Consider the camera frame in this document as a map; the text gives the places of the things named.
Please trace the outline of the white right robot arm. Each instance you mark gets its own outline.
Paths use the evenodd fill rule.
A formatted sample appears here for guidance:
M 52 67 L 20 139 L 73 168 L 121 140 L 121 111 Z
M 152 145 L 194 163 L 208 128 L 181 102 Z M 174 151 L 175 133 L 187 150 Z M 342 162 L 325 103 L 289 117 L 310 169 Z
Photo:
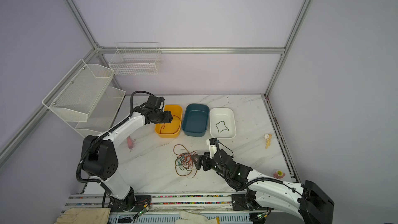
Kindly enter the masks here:
M 331 224 L 334 201 L 313 181 L 292 183 L 262 174 L 237 163 L 223 149 L 214 155 L 194 155 L 198 170 L 215 171 L 235 191 L 245 191 L 250 211 L 272 208 L 293 215 L 306 224 Z

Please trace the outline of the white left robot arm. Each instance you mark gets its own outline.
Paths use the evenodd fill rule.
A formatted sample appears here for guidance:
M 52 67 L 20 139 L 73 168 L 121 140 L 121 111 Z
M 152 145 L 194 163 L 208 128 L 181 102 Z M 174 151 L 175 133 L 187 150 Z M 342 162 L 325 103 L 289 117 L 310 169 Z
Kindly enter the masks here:
M 147 91 L 135 91 L 130 96 L 130 112 L 109 130 L 84 138 L 81 157 L 76 169 L 80 183 L 97 183 L 124 212 L 136 205 L 134 189 L 118 171 L 116 148 L 135 131 L 147 124 L 171 123 L 173 115 L 165 109 L 165 98 Z

